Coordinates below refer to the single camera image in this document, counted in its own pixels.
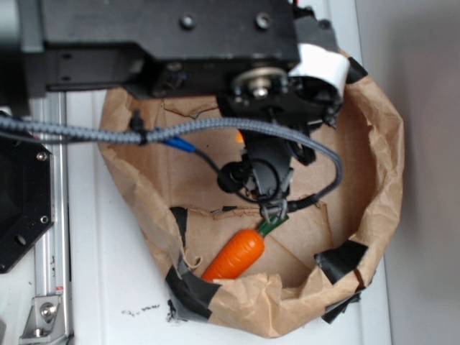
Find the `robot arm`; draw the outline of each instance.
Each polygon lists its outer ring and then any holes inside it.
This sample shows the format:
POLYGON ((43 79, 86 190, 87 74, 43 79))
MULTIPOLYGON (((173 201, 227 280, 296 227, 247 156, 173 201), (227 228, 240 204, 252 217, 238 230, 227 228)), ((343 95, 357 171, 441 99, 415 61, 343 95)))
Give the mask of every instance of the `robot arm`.
MULTIPOLYGON (((286 0, 3 0, 0 22, 0 105, 15 116, 46 91, 122 86, 140 99, 216 95, 223 116, 309 135, 335 126, 349 67, 330 23, 286 0)), ((219 185, 245 188, 266 219, 294 211, 290 161, 314 151, 242 134, 219 185)))

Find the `bolt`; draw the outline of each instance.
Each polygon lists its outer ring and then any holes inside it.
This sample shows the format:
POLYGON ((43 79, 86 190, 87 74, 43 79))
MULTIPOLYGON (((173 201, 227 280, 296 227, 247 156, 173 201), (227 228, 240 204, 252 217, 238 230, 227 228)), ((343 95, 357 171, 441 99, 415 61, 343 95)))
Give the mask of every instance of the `bolt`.
POLYGON ((46 154, 46 152, 39 152, 39 153, 37 153, 36 158, 37 158, 38 161, 44 162, 45 160, 48 159, 48 155, 46 154))
POLYGON ((45 303, 40 307, 40 313, 44 318, 52 318, 56 311, 57 309, 52 303, 45 303))
POLYGON ((252 91, 252 95, 255 99, 264 99, 268 96, 268 90, 266 88, 255 88, 252 91))
POLYGON ((259 29, 267 30, 272 26, 272 17, 268 13, 261 12, 256 16, 256 24, 259 29))
POLYGON ((196 26, 196 23, 193 17, 188 14, 186 14, 185 16, 182 16, 180 18, 179 23, 180 23, 180 26, 182 26, 186 30, 192 30, 196 26))
POLYGON ((182 70, 182 63, 168 63, 166 65, 167 70, 170 72, 178 72, 182 70))
POLYGON ((45 332, 43 332, 43 328, 42 328, 42 327, 39 327, 39 328, 32 329, 32 335, 33 335, 35 338, 41 338, 42 336, 45 335, 45 332))

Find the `crumpled paper bag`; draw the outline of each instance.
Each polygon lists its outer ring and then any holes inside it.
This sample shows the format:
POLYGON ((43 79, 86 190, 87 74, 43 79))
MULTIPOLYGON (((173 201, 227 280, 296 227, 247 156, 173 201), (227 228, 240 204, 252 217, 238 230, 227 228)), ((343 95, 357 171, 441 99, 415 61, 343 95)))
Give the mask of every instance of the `crumpled paper bag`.
MULTIPOLYGON (((190 311, 185 317, 197 315, 210 323, 277 337, 370 284, 400 218, 403 123, 371 77, 352 82, 346 86, 337 130, 322 126, 312 135, 341 156, 341 186, 317 205, 290 214, 290 220, 265 239, 262 257, 235 280, 211 284, 198 277, 236 232, 257 226, 258 209, 224 193, 215 172, 195 155, 162 144, 100 145, 171 288, 174 306, 190 311), (363 244, 367 250, 331 279, 331 270, 318 266, 316 254, 332 253, 341 267, 341 260, 353 256, 344 243, 363 244), (337 255, 338 248, 345 255, 337 255)), ((148 129, 220 116, 214 97, 138 101, 114 89, 107 93, 101 128, 126 131, 135 109, 148 129)), ((225 129, 183 139, 223 166, 241 159, 243 144, 237 144, 235 136, 236 130, 225 129)), ((292 166, 290 200, 314 193, 334 178, 332 163, 321 155, 308 167, 297 162, 292 166)))

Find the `white tape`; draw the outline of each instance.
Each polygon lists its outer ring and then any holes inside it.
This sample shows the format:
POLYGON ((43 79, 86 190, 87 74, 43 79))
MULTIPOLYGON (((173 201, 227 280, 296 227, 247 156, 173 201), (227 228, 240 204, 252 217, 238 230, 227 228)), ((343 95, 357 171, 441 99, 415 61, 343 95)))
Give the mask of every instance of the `white tape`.
POLYGON ((300 63, 290 72, 290 77, 313 77, 331 84, 344 96, 346 76, 350 62, 337 52, 329 52, 317 45, 299 44, 300 63))

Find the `paper bag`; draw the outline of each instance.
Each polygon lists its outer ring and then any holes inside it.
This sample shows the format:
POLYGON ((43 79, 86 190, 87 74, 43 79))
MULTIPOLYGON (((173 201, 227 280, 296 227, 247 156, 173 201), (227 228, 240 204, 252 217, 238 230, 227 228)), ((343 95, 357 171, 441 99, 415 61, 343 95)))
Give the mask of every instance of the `paper bag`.
MULTIPOLYGON (((236 232, 257 227, 258 209, 223 192, 215 172, 195 155, 163 144, 100 145, 166 279, 177 317, 277 337, 325 314, 330 321, 370 284, 400 217, 403 123, 375 82, 353 65, 337 130, 322 126, 313 133, 341 156, 341 186, 290 214, 265 239, 262 257, 235 280, 211 284, 199 277, 236 232)), ((220 116, 213 97, 138 101, 115 89, 107 93, 101 128, 128 130, 135 109, 148 129, 220 116)), ((222 167, 241 159, 244 144, 235 136, 235 129, 226 129, 183 139, 222 167)), ((321 155, 310 166, 292 166, 290 200, 334 178, 332 163, 321 155)))

